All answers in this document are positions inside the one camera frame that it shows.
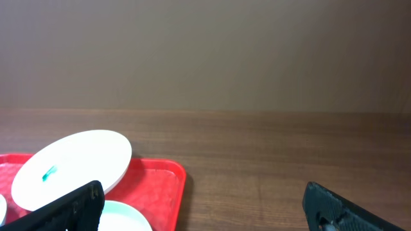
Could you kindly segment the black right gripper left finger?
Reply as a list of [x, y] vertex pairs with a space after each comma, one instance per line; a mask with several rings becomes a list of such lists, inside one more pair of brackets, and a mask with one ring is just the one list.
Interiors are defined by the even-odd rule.
[[93, 180], [2, 226], [1, 231], [97, 231], [104, 204], [102, 184]]

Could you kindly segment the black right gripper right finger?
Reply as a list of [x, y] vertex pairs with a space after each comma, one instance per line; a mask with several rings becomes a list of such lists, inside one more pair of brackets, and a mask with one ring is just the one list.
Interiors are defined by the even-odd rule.
[[316, 182], [308, 182], [302, 207], [310, 231], [405, 231]]

